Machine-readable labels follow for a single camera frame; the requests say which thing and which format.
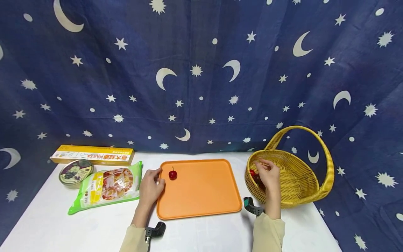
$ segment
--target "hand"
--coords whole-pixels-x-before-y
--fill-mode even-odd
[[[146,171],[144,178],[140,183],[140,201],[139,205],[150,208],[161,195],[165,187],[165,179],[156,178],[161,172],[161,168]]]
[[[254,161],[256,168],[258,169],[259,176],[264,186],[267,189],[279,189],[280,188],[280,168],[276,166],[272,161],[259,159],[261,163],[258,161]]]

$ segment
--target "green bag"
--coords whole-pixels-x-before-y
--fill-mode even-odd
[[[98,171],[83,180],[78,196],[67,214],[110,204],[138,200],[142,162],[129,168]]]

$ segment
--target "yellow basket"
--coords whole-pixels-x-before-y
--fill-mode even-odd
[[[312,169],[298,157],[283,150],[276,150],[278,143],[291,129],[303,129],[316,137],[323,147],[327,162],[326,178],[319,187]],[[332,156],[322,139],[312,130],[302,126],[290,126],[277,132],[264,150],[254,152],[248,159],[245,171],[245,183],[252,195],[262,204],[266,201],[266,193],[253,180],[249,170],[257,173],[253,161],[260,158],[270,160],[280,168],[281,208],[295,207],[300,204],[317,201],[326,197],[333,187],[334,167]]]

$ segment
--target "pasta box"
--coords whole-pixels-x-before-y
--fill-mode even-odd
[[[50,159],[56,164],[86,159],[94,165],[130,166],[133,156],[134,150],[130,148],[60,145]]]

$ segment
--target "blue backdrop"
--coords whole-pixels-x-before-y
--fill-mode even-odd
[[[0,242],[60,144],[253,151],[297,124],[333,155],[340,247],[401,251],[399,1],[61,1],[1,3]],[[323,179],[313,136],[279,147]]]

